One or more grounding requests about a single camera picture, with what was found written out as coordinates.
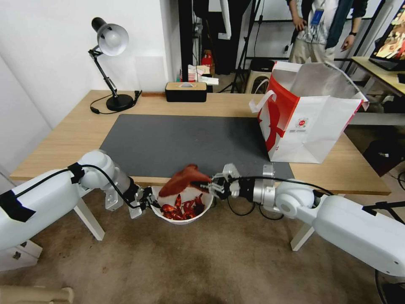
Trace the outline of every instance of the brown carpet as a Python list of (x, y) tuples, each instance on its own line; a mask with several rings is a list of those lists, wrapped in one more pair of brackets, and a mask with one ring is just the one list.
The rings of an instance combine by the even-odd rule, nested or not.
[(225, 202), (177, 226), (147, 210), (104, 209), (84, 200), (105, 229), (96, 241), (74, 212), (36, 235), (38, 265), (0, 273), (0, 284), (73, 287), (75, 303), (379, 303), (373, 269), (314, 235), (298, 252), (301, 223), (270, 221)]

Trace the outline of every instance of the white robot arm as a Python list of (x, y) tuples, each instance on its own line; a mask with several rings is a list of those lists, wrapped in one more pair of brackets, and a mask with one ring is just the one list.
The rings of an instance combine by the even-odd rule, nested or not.
[[(310, 184), (296, 180), (276, 188), (273, 175), (268, 170), (267, 176), (241, 177), (228, 164), (212, 183), (193, 184), (221, 199), (244, 197), (267, 210), (300, 219), (325, 240), (375, 269), (405, 276), (404, 224), (340, 196), (316, 199)], [(28, 240), (72, 210), (94, 188), (106, 193), (107, 210), (125, 202), (131, 218), (141, 215), (147, 206), (160, 208), (150, 187), (135, 185), (109, 156), (92, 151), (67, 169), (49, 171), (0, 195), (0, 250)]]
[(125, 200), (131, 218), (141, 215), (147, 204), (157, 204), (150, 187), (135, 185), (108, 155), (91, 151), (67, 169), (48, 171), (0, 195), (0, 250), (36, 235), (95, 188), (105, 192), (107, 210), (114, 211)]
[(197, 186), (221, 199), (230, 195), (244, 197), (269, 211), (297, 218), (312, 226), (325, 240), (373, 268), (405, 277), (403, 223), (369, 212), (366, 207), (341, 196), (323, 195), (317, 199), (309, 185), (297, 180), (275, 187), (273, 175), (269, 170), (267, 177), (241, 177), (235, 166), (228, 164), (222, 173), (213, 176), (211, 184)]

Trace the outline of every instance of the wooden table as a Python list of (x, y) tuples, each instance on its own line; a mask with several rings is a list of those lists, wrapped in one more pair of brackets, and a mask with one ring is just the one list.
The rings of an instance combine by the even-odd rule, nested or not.
[[(395, 95), (405, 95), (405, 84), (398, 81), (398, 71), (387, 71), (378, 65), (370, 62), (368, 57), (352, 57), (351, 60), (356, 65), (369, 74), (371, 77), (362, 90), (367, 94), (376, 82), (383, 85)], [(405, 125), (405, 114), (402, 113), (357, 113), (351, 125)]]
[(405, 84), (399, 83), (397, 77), (397, 74), (400, 72), (384, 70), (378, 65), (370, 62), (368, 57), (352, 57), (351, 60), (390, 91), (399, 96), (405, 95)]
[[(28, 180), (51, 169), (65, 168), (88, 151), (98, 149), (119, 115), (119, 113), (97, 115), (90, 111), (90, 103), (106, 95), (108, 91), (90, 91), (12, 173), (11, 178)], [(140, 97), (138, 103), (125, 113), (255, 117), (248, 106), (252, 98), (258, 101), (261, 95), (208, 94), (205, 103), (168, 103), (164, 97)], [(95, 103), (94, 106), (108, 112), (105, 99)], [(290, 166), (296, 179), (319, 185), (336, 194), (390, 193), (389, 188), (344, 133), (322, 164), (291, 163)], [(168, 180), (159, 176), (133, 176), (133, 179), (142, 186), (162, 185)], [(96, 239), (101, 240), (104, 231), (83, 201), (79, 202), (75, 211)], [(292, 249), (298, 250), (312, 233), (313, 228), (304, 225), (291, 241)]]

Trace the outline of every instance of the red and white bag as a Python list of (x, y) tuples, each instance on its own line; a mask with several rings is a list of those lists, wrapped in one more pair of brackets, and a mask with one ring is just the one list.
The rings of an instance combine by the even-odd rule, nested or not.
[(249, 106), (271, 161), (322, 163), (349, 121), (368, 101), (349, 77), (329, 63), (277, 62), (267, 93)]

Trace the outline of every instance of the black lamp base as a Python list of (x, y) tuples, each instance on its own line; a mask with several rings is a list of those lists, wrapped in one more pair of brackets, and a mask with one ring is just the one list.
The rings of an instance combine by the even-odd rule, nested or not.
[(107, 100), (107, 108), (111, 111), (123, 111), (135, 105), (134, 99), (126, 94), (119, 94), (118, 97), (110, 97)]

